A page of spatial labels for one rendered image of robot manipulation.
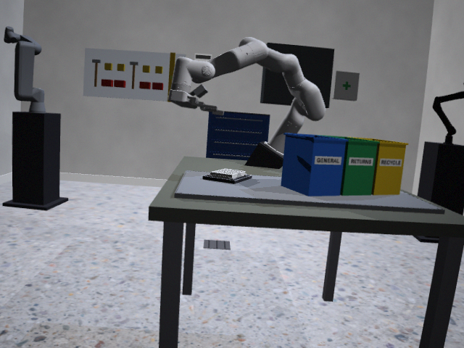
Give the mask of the green bin with label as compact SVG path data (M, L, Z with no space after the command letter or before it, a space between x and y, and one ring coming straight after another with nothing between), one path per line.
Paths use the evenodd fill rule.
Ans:
M332 137L349 139L345 146L340 195L371 195L377 144L380 141L343 136Z

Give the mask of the yellow open bin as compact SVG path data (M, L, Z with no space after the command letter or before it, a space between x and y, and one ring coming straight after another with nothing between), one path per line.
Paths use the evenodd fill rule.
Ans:
M373 176L372 195L399 195L407 143L385 141L374 138L360 138L380 141L377 144L376 164Z

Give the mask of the blue bin with label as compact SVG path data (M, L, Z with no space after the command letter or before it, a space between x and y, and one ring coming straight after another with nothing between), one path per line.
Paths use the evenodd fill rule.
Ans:
M340 196L349 139L283 134L286 137L281 186L306 196Z

